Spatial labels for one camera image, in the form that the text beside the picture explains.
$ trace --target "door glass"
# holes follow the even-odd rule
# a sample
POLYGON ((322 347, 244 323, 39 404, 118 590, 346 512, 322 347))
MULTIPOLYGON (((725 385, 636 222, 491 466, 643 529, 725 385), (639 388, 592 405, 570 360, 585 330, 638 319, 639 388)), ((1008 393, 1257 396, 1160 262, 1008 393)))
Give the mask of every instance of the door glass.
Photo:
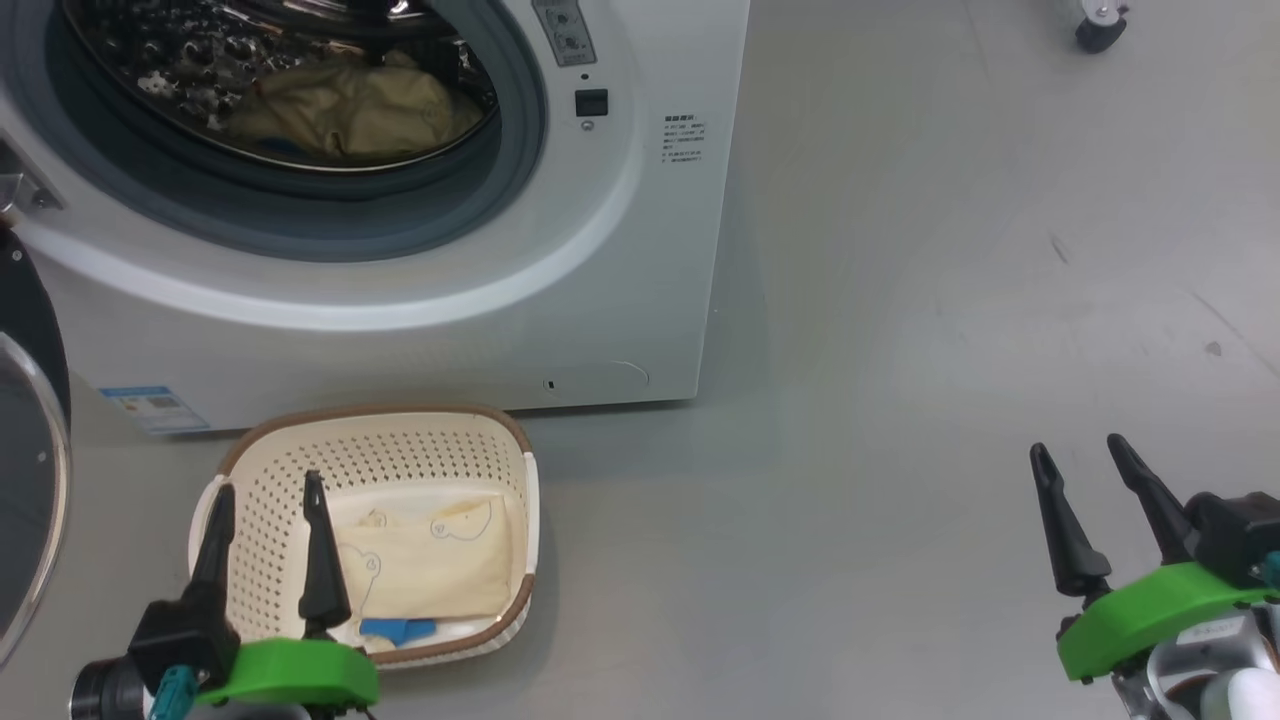
POLYGON ((0 332, 0 666, 49 580, 67 519, 69 460, 49 378, 0 332))

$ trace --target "washing machine door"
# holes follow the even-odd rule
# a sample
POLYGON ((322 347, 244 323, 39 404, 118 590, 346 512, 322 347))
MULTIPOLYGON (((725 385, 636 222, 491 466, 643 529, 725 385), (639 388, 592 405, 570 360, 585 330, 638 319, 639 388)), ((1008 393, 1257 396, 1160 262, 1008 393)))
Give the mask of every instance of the washing machine door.
POLYGON ((40 602, 58 555, 67 519, 70 416, 67 360, 54 309, 26 250, 3 223, 0 247, 3 667, 40 602))

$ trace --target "front-loading washing machine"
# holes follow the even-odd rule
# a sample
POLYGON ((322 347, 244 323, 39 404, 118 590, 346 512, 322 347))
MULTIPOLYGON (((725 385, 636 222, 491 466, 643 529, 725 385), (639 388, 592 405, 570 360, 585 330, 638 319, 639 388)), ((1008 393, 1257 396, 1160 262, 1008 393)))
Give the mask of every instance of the front-loading washing machine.
POLYGON ((148 432, 689 398, 746 18, 748 0, 10 0, 0 202, 69 365, 148 432), (261 92, 262 68, 300 63, 264 53, 300 42, 443 49, 433 72, 476 117, 430 150, 335 159, 192 106, 237 97, 227 67, 261 92), (192 61, 207 87, 169 72, 192 61))

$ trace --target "perforated basket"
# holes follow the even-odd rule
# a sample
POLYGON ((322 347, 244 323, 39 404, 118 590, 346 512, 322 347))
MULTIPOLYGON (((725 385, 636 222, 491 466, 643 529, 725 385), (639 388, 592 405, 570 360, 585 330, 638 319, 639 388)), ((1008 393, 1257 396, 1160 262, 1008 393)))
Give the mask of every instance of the perforated basket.
MULTIPOLYGON (((310 529, 301 501, 310 469, 325 478, 335 525, 367 512, 372 497, 406 507, 476 492, 506 501, 512 537, 507 610, 439 621, 435 635, 372 652, 380 670, 484 655, 516 635, 529 614, 538 568, 538 465, 524 432, 508 415, 484 407, 364 406, 291 415, 255 428, 201 495, 187 541, 189 569, 218 487, 236 487, 227 616, 244 642, 302 637, 297 605, 310 529)), ((361 643, 348 625, 332 634, 361 643)))

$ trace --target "yellow cloth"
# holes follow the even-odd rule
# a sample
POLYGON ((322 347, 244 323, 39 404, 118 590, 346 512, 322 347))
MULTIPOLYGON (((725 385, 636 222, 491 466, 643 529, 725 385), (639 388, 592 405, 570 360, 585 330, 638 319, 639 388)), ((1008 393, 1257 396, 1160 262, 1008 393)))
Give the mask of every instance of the yellow cloth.
POLYGON ((378 159, 452 142, 480 122, 465 95, 399 51, 385 67, 334 58, 257 78, 228 120, 250 141, 285 138, 332 159, 378 159))
POLYGON ((500 497, 404 523, 374 510, 335 528, 351 610, 361 618, 495 615, 511 593, 511 527, 500 497))

